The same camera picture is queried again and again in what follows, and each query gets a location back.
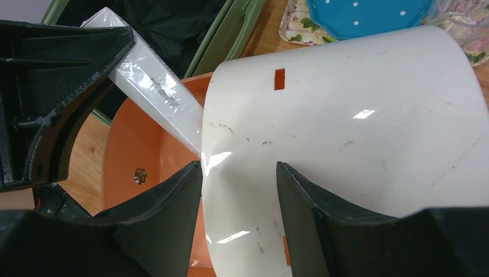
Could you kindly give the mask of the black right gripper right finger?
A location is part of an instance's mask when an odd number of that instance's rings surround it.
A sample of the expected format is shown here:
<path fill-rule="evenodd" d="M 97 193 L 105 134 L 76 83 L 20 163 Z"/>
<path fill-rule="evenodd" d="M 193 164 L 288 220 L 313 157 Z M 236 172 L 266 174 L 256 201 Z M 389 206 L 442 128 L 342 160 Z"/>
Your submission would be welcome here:
<path fill-rule="evenodd" d="M 426 208 L 395 218 L 276 164 L 293 276 L 487 276 L 488 208 Z"/>

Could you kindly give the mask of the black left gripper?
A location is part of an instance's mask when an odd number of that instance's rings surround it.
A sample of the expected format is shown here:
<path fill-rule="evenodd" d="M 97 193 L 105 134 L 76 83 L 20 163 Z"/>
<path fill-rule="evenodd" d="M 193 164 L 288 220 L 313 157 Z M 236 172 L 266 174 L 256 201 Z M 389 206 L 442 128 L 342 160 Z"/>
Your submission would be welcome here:
<path fill-rule="evenodd" d="M 76 137 L 134 44 L 126 26 L 1 21 L 2 192 L 34 187 L 36 210 L 61 219 L 92 217 L 53 182 L 68 177 Z"/>

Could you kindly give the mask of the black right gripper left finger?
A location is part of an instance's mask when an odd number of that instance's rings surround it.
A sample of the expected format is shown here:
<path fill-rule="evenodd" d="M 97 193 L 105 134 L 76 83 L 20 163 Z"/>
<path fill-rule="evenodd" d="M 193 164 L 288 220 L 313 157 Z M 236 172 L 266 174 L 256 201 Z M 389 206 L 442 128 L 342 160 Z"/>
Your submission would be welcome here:
<path fill-rule="evenodd" d="M 186 276 L 202 188 L 199 161 L 94 217 L 1 212 L 2 276 Z"/>

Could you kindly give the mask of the white cosmetic box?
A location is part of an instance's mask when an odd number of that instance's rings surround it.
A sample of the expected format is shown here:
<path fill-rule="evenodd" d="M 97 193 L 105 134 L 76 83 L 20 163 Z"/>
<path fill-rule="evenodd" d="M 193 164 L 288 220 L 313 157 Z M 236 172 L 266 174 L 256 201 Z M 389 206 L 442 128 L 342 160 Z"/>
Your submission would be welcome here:
<path fill-rule="evenodd" d="M 201 153 L 203 107 L 168 65 L 132 28 L 134 46 L 109 79 L 164 130 Z"/>

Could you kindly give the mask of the white and orange drawer cabinet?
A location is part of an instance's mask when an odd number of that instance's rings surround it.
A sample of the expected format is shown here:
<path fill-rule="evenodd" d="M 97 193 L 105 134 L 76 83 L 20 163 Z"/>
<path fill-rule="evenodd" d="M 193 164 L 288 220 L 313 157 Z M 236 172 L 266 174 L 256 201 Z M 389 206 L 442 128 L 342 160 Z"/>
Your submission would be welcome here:
<path fill-rule="evenodd" d="M 200 238 L 218 276 L 291 276 L 275 167 L 406 216 L 488 205 L 488 109 L 437 27 L 224 62 L 189 82 L 204 113 Z"/>

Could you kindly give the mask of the green hard-shell suitcase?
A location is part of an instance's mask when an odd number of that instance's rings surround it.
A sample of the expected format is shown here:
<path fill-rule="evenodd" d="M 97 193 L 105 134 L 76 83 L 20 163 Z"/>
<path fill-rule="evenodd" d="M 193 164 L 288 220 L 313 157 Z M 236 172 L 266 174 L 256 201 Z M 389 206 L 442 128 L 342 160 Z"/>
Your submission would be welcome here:
<path fill-rule="evenodd" d="M 238 58 L 254 29 L 264 1 L 51 1 L 41 22 L 79 27 L 110 8 L 181 79 L 210 73 Z"/>

